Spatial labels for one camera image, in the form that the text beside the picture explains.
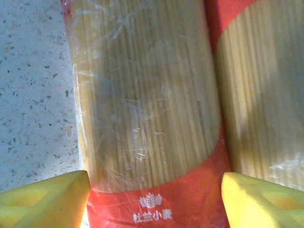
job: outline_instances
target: speckled countertop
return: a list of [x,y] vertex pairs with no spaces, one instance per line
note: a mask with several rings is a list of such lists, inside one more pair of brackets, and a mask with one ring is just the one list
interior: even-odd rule
[[0,192],[79,169],[69,57],[59,0],[1,1]]

